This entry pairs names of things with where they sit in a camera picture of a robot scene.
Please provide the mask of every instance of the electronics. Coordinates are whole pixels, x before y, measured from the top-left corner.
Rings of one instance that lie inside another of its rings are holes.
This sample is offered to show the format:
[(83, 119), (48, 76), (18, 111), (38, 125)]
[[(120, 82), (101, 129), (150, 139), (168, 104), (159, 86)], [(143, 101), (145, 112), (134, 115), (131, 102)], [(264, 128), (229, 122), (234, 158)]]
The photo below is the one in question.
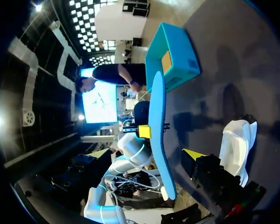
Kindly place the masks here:
[[(82, 69), (81, 77), (91, 77), (94, 69)], [(115, 123), (118, 121), (115, 84), (97, 81), (95, 88), (83, 93), (82, 98), (87, 123)]]

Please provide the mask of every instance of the man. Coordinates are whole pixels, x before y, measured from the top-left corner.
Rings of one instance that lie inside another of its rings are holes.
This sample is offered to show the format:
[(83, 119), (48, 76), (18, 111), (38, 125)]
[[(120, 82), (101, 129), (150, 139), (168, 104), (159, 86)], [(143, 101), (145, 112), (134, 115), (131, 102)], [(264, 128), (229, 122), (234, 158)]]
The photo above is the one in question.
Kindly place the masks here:
[(112, 84), (130, 84), (134, 91), (141, 91), (146, 85), (145, 64), (104, 64), (93, 70), (92, 77), (79, 78), (76, 82), (77, 92), (88, 92), (95, 87), (96, 81)]

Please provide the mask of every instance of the black t-shirt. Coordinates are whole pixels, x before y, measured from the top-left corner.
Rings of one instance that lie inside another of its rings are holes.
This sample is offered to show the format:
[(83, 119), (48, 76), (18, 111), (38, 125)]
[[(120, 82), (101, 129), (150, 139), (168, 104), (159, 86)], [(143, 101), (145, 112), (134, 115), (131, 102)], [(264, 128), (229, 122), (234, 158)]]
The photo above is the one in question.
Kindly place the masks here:
[[(145, 64), (122, 64), (130, 73), (133, 81), (146, 85)], [(118, 73), (118, 64), (104, 64), (95, 68), (92, 77), (97, 80), (118, 85), (128, 84)]]

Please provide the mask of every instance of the white wall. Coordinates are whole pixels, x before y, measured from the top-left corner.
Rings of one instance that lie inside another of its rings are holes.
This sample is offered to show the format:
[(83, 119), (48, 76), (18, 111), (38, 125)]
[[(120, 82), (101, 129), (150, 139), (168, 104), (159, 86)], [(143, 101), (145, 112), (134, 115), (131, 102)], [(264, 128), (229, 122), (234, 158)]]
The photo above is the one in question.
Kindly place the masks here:
[(95, 17), (98, 40), (132, 40), (141, 37), (146, 17), (122, 12), (123, 4), (104, 6)]

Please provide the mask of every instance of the blue box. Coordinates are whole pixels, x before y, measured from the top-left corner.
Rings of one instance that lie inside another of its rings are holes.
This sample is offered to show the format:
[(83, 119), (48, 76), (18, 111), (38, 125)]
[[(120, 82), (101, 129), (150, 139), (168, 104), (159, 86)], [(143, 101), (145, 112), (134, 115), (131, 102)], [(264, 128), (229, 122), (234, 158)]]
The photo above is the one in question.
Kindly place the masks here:
[(156, 72), (163, 72), (162, 58), (169, 50), (172, 67), (164, 74), (166, 92), (200, 74), (199, 65), (186, 31), (161, 23), (145, 56), (147, 91), (151, 92)]

